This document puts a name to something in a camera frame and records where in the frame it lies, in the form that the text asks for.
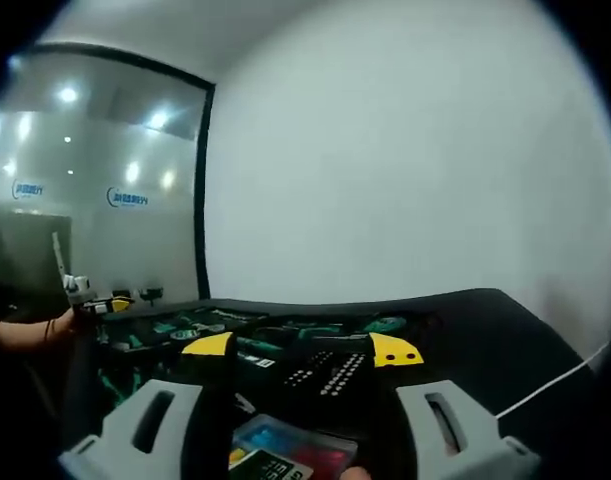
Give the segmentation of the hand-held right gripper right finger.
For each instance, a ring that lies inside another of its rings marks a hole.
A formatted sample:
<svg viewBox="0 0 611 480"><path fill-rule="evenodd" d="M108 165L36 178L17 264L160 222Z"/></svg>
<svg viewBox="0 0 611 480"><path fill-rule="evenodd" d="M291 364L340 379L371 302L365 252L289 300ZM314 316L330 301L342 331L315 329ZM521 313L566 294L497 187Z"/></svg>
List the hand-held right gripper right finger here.
<svg viewBox="0 0 611 480"><path fill-rule="evenodd" d="M530 479L538 454L500 433L498 419L434 373L408 341L370 333L371 465L378 479Z"/></svg>

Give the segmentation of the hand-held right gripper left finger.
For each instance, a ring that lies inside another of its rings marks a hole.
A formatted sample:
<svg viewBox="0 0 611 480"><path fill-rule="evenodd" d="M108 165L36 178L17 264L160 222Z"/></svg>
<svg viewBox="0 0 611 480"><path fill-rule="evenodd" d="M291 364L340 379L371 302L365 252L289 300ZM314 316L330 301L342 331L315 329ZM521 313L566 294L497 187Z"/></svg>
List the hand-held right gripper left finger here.
<svg viewBox="0 0 611 480"><path fill-rule="evenodd" d="M59 456L66 477L227 478L236 353L232 332L188 344L181 381L146 382L103 419L100 434Z"/></svg>

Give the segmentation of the person's left hand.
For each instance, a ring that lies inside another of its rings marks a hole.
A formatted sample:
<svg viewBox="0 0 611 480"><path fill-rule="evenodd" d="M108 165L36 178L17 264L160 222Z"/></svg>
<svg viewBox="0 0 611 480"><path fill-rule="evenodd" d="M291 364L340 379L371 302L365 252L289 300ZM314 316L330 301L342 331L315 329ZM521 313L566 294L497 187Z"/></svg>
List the person's left hand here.
<svg viewBox="0 0 611 480"><path fill-rule="evenodd" d="M50 333L54 338L76 334L84 324L83 314L74 308L69 308L51 322Z"/></svg>

